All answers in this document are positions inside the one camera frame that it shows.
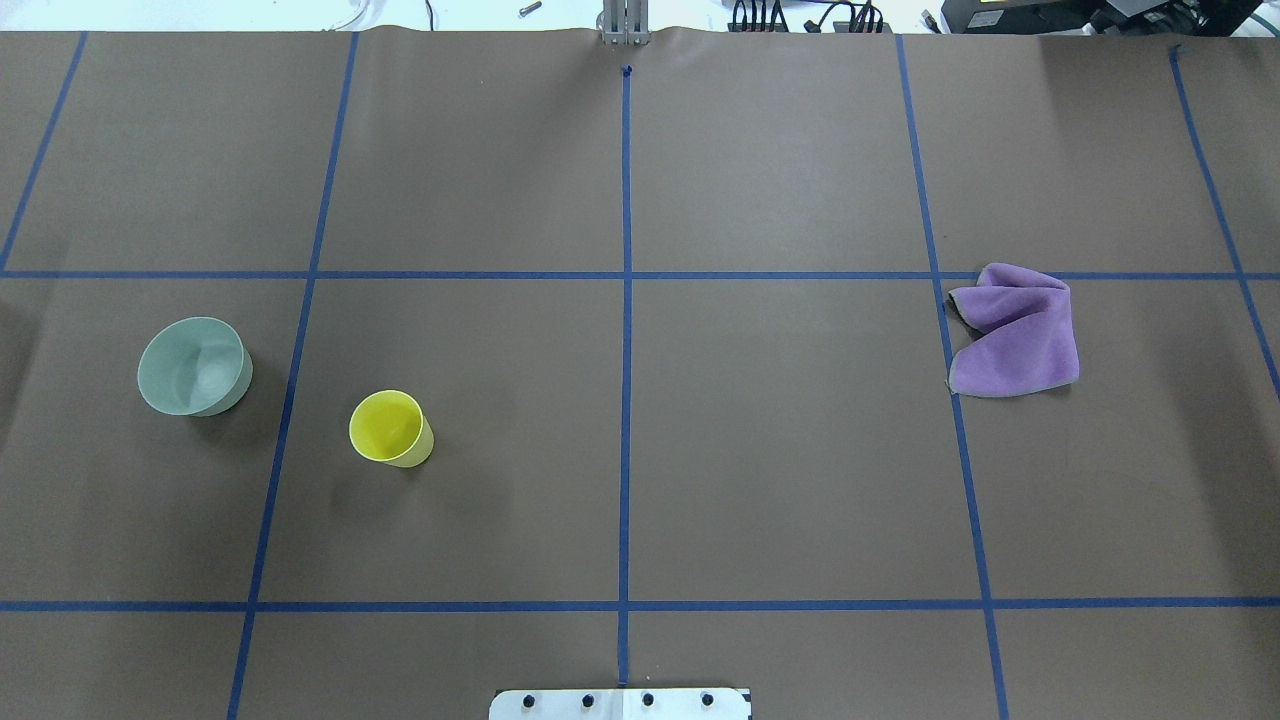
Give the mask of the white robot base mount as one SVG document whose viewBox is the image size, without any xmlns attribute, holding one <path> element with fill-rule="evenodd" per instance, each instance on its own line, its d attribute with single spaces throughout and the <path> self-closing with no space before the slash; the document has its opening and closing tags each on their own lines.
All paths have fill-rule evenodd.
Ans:
<svg viewBox="0 0 1280 720">
<path fill-rule="evenodd" d="M 751 719 L 750 691 L 730 687 L 502 691 L 489 719 Z"/>
</svg>

